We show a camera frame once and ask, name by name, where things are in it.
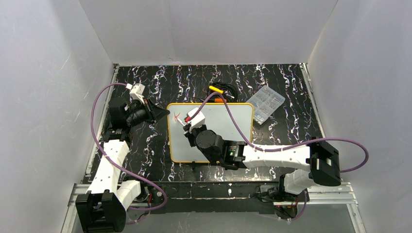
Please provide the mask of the white marker pen red ends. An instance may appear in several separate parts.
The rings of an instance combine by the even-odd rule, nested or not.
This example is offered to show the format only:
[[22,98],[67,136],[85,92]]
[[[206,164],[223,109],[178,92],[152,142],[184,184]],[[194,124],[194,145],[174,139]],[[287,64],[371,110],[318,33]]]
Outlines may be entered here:
[[181,119],[179,119],[179,118],[176,118],[176,120],[177,120],[177,122],[179,122],[183,127],[186,126],[186,122],[185,122],[185,121],[183,121],[183,120],[181,120]]

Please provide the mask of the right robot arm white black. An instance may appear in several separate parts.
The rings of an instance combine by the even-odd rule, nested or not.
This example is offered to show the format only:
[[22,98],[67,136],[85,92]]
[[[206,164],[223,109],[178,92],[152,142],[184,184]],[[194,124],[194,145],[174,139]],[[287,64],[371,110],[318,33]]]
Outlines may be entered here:
[[339,153],[326,141],[309,143],[292,149],[274,145],[251,147],[244,141],[224,140],[206,125],[183,127],[191,147],[196,147],[212,164],[225,169],[251,169],[258,166],[289,167],[295,171],[279,180],[279,191],[298,195],[318,184],[341,185]]

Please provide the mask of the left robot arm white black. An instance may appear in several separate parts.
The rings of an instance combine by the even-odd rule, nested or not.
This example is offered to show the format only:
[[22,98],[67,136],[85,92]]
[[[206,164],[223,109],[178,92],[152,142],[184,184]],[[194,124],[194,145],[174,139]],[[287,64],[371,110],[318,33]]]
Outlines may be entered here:
[[151,100],[114,98],[108,104],[110,125],[105,133],[103,154],[92,184],[76,198],[76,209],[85,233],[118,233],[126,225],[126,211],[141,194],[137,180],[119,185],[120,167],[129,151],[131,128],[140,123],[156,123],[170,114]]

